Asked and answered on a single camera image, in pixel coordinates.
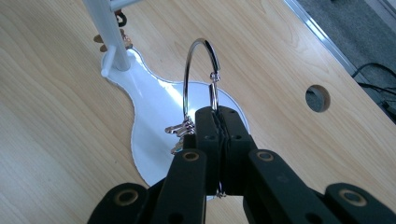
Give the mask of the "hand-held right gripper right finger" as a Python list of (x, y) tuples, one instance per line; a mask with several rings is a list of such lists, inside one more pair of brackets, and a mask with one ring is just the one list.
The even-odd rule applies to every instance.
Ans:
[(222, 191), (227, 195), (242, 195), (247, 183), (248, 153), (256, 145), (236, 110), (222, 106), (219, 121), (224, 133), (220, 172)]

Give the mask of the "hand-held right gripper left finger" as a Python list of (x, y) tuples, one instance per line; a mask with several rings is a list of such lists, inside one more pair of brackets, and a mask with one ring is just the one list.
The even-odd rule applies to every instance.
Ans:
[(206, 154), (206, 194), (219, 192), (219, 132), (212, 108), (207, 106), (195, 113), (197, 148)]

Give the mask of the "white key rack stand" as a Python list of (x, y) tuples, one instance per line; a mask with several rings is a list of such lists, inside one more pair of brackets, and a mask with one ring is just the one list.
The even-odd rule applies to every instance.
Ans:
[(101, 75), (124, 90), (134, 106), (131, 147), (135, 167), (144, 181), (153, 186), (162, 180), (173, 155), (182, 149), (184, 135), (194, 131), (195, 112), (205, 106), (218, 110), (222, 105), (238, 112), (244, 124), (248, 121), (238, 103), (218, 88), (219, 60), (204, 38), (195, 40), (188, 51), (186, 68), (198, 46), (208, 52), (212, 71), (208, 83), (170, 81), (152, 73), (141, 53), (126, 49), (115, 12), (139, 0), (83, 0), (107, 52), (101, 61)]

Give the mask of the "black keychain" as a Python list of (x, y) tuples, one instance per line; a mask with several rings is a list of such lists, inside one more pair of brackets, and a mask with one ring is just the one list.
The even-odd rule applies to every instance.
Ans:
[(122, 12), (121, 9), (115, 12), (115, 16), (119, 27), (123, 27), (127, 24), (127, 17), (125, 16), (125, 14)]

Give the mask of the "brown keychain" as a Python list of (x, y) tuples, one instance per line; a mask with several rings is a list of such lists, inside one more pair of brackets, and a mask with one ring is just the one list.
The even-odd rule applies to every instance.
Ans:
[[(125, 34), (125, 31), (123, 29), (120, 29), (120, 34), (121, 34), (121, 38), (122, 38), (123, 43), (124, 43), (124, 47), (126, 49), (131, 49), (133, 47), (132, 39), (127, 34)], [(100, 51), (101, 52), (107, 52), (107, 47), (106, 47), (106, 45), (104, 43), (104, 40), (102, 39), (102, 37), (100, 35), (96, 35), (93, 38), (93, 41), (95, 43), (100, 43), (101, 44), (101, 47), (100, 47)]]

